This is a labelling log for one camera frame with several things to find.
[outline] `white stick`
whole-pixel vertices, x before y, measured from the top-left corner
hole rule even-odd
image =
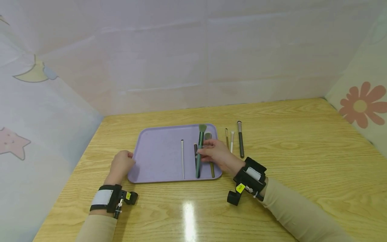
[[[182,164],[183,164],[183,180],[184,180],[184,140],[182,140]]]
[[[231,145],[230,145],[230,151],[231,151],[231,154],[233,153],[233,146],[234,146],[234,134],[235,132],[234,131],[231,131]]]

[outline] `white label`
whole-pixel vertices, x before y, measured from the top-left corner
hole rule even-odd
[[[246,173],[257,181],[259,181],[259,179],[261,179],[261,176],[262,176],[261,173],[257,172],[251,167],[247,168]]]
[[[113,190],[99,190],[94,196],[91,205],[107,205],[110,201]]]

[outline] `white wall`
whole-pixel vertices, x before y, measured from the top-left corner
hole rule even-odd
[[[327,100],[387,157],[387,3]]]
[[[384,0],[3,0],[104,115],[324,96]]]
[[[34,66],[34,55],[23,50],[2,20],[0,241],[28,242],[55,203],[102,116],[52,71],[46,68],[43,72],[38,61]]]

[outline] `green makeup brush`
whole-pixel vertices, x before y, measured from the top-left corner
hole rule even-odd
[[[205,133],[204,134],[204,140],[212,139],[212,134],[211,133]],[[211,176],[212,178],[215,177],[215,171],[214,171],[214,164],[210,162],[210,167],[211,167]]]
[[[199,143],[197,146],[198,149],[203,148],[204,132],[206,129],[207,129],[207,125],[199,124]],[[200,159],[201,159],[201,155],[198,153],[196,158],[196,178],[200,177]]]

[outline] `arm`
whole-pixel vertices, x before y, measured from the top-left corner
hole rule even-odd
[[[104,185],[121,185],[123,178],[133,167],[133,154],[129,151],[120,151],[111,162],[110,172],[105,179]],[[110,242],[113,240],[117,219],[106,210],[90,211],[82,228],[79,231],[76,242]]]
[[[197,152],[203,155],[202,161],[213,161],[220,169],[233,177],[245,166],[219,140],[206,140],[204,149]],[[263,206],[299,241],[348,242],[352,239],[314,203],[285,187],[272,178],[266,178],[266,186],[260,192],[264,197]]]

